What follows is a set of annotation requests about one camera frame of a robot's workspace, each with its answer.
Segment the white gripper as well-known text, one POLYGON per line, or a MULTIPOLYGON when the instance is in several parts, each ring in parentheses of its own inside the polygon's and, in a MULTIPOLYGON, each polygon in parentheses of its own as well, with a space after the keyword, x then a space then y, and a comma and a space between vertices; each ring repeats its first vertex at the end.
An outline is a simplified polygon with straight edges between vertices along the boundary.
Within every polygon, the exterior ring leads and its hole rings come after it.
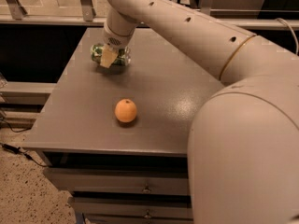
POLYGON ((117 59, 117 49, 125 49, 129 44, 137 21, 120 14, 113 7, 109 10, 104 22, 103 39, 106 43, 102 49, 100 65, 109 68, 117 59))

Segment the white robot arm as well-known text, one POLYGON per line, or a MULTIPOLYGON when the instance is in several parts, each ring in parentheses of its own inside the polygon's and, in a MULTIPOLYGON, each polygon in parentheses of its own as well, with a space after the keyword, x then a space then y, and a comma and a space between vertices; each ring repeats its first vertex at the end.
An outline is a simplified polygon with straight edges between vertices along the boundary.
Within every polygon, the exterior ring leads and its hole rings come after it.
POLYGON ((298 57, 169 0, 107 0, 116 49, 143 22, 223 84, 194 116, 188 171, 194 224, 298 224, 298 57))

